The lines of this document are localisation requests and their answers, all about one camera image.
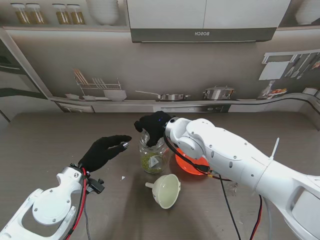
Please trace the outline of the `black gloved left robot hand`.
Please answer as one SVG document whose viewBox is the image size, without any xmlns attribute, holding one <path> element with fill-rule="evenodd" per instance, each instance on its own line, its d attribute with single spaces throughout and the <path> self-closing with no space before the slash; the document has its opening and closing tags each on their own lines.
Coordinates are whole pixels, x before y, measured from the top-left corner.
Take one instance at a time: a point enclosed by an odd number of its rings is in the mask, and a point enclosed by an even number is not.
<svg viewBox="0 0 320 240">
<path fill-rule="evenodd" d="M 94 172 L 102 168 L 109 160 L 124 152 L 125 143 L 132 140 L 129 135 L 112 135 L 96 140 L 85 155 L 78 162 L 87 172 Z"/>
</svg>

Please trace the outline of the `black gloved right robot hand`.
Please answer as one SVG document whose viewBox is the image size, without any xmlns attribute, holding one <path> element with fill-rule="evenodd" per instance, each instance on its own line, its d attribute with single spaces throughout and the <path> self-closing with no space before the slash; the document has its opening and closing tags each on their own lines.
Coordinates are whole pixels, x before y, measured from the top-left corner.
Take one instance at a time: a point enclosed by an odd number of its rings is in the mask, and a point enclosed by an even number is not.
<svg viewBox="0 0 320 240">
<path fill-rule="evenodd" d="M 158 141 L 165 136 L 166 126 L 176 119 L 163 111 L 157 111 L 151 115 L 145 115 L 134 123 L 138 132 L 145 130 L 149 135 L 146 146 L 151 148 L 157 145 Z"/>
</svg>

